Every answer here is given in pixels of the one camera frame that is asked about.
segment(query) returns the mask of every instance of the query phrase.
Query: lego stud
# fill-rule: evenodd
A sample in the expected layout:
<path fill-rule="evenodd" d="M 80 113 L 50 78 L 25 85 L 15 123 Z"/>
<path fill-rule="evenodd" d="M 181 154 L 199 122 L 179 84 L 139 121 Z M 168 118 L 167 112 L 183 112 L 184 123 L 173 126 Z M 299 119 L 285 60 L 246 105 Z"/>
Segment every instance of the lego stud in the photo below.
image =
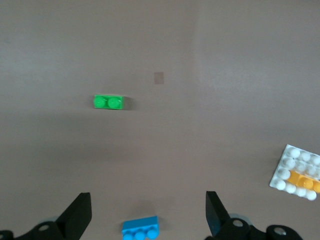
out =
<path fill-rule="evenodd" d="M 288 168 L 289 170 L 291 170 L 296 166 L 296 162 L 292 157 L 287 157 L 287 158 L 283 159 L 282 165 L 284 167 Z"/>
<path fill-rule="evenodd" d="M 93 103 L 96 108 L 103 108 L 106 105 L 106 99 L 103 96 L 96 96 Z"/>
<path fill-rule="evenodd" d="M 317 169 L 314 166 L 308 166 L 306 168 L 306 174 L 310 175 L 310 176 L 314 176 L 317 173 Z"/>
<path fill-rule="evenodd" d="M 289 157 L 296 159 L 300 155 L 300 150 L 296 149 L 295 147 L 289 147 L 286 154 Z"/>
<path fill-rule="evenodd" d="M 275 180 L 274 185 L 278 190 L 284 190 L 286 188 L 286 183 L 282 179 Z"/>
<path fill-rule="evenodd" d="M 306 191 L 306 195 L 305 197 L 310 200 L 310 201 L 313 201 L 317 198 L 317 194 L 315 191 L 310 191 L 310 190 L 307 190 Z"/>
<path fill-rule="evenodd" d="M 111 109 L 117 109 L 119 108 L 121 101 L 117 97 L 110 97 L 107 104 Z"/>
<path fill-rule="evenodd" d="M 306 177 L 302 177 L 299 180 L 299 186 L 304 187 L 306 189 L 312 189 L 314 187 L 314 182 Z"/>
<path fill-rule="evenodd" d="M 150 227 L 150 229 L 148 230 L 146 235 L 147 235 L 147 237 L 149 239 L 153 240 L 153 239 L 156 239 L 158 237 L 159 233 L 158 233 L 158 231 L 157 231 L 157 229 L 155 227 Z"/>
<path fill-rule="evenodd" d="M 309 160 L 310 160 L 310 158 L 311 158 L 311 155 L 310 155 L 310 153 L 307 153 L 307 152 L 302 152 L 301 154 L 300 154 L 300 156 L 299 156 L 299 160 L 301 160 L 301 161 L 305 161 L 305 162 L 308 162 Z"/>
<path fill-rule="evenodd" d="M 132 232 L 127 231 L 127 232 L 123 235 L 122 240 L 134 240 L 134 236 L 133 236 Z"/>
<path fill-rule="evenodd" d="M 313 155 L 311 157 L 311 162 L 316 166 L 320 165 L 320 157 L 316 156 L 316 155 Z"/>
<path fill-rule="evenodd" d="M 299 197 L 304 197 L 307 193 L 307 190 L 305 188 L 302 187 L 297 187 L 295 190 L 295 194 L 298 195 Z"/>
<path fill-rule="evenodd" d="M 285 191 L 289 194 L 293 194 L 296 191 L 297 187 L 291 183 L 287 183 L 285 186 Z"/>
<path fill-rule="evenodd" d="M 297 162 L 295 169 L 299 173 L 303 173 L 306 170 L 307 166 L 303 162 Z"/>
<path fill-rule="evenodd" d="M 146 233 L 142 230 L 142 229 L 139 229 L 136 234 L 134 235 L 134 238 L 136 240 L 145 240 L 146 238 Z"/>
<path fill-rule="evenodd" d="M 290 171 L 288 169 L 285 168 L 281 168 L 278 170 L 278 176 L 280 178 L 282 178 L 283 180 L 287 180 L 288 178 L 290 178 Z"/>

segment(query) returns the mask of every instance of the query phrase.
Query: blue lego brick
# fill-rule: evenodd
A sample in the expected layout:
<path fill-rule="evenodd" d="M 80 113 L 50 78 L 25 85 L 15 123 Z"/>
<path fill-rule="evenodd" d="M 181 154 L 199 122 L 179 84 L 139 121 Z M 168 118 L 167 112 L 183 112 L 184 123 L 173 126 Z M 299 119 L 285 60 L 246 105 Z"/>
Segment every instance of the blue lego brick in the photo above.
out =
<path fill-rule="evenodd" d="M 131 221 L 125 221 L 122 227 L 122 240 L 153 240 L 159 235 L 158 217 L 151 216 Z"/>

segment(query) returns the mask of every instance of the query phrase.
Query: small tan square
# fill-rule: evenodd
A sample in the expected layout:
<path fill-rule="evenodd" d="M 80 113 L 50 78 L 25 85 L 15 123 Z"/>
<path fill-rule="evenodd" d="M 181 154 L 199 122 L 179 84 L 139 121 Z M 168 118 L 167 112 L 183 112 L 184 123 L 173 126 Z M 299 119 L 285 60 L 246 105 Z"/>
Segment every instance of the small tan square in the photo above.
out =
<path fill-rule="evenodd" d="M 154 73 L 154 84 L 164 84 L 164 72 L 155 72 Z"/>

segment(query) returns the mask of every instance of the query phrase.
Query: green lego brick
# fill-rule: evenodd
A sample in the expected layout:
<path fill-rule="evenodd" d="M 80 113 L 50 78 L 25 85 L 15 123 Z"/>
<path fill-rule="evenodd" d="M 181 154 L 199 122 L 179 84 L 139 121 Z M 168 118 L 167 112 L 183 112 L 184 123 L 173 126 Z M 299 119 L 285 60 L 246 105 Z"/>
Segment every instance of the green lego brick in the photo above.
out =
<path fill-rule="evenodd" d="M 95 95 L 93 100 L 96 109 L 124 109 L 125 97 L 112 95 Z"/>

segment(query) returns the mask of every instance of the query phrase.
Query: lego brick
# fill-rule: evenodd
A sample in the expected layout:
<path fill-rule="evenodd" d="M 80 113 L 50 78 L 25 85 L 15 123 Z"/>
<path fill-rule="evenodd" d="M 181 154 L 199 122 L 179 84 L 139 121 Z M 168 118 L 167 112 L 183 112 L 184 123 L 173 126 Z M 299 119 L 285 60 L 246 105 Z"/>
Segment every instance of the lego brick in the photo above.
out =
<path fill-rule="evenodd" d="M 160 233 L 158 217 L 151 216 L 141 219 L 125 221 L 122 227 L 122 240 L 153 240 Z"/>
<path fill-rule="evenodd" d="M 290 177 L 287 181 L 297 187 L 309 189 L 315 191 L 316 193 L 320 193 L 320 181 L 307 175 L 302 175 L 296 171 L 290 170 Z"/>
<path fill-rule="evenodd" d="M 96 109 L 121 110 L 125 106 L 125 97 L 112 95 L 95 95 L 93 105 Z"/>
<path fill-rule="evenodd" d="M 270 187 L 313 201 L 320 193 L 320 156 L 287 145 Z"/>

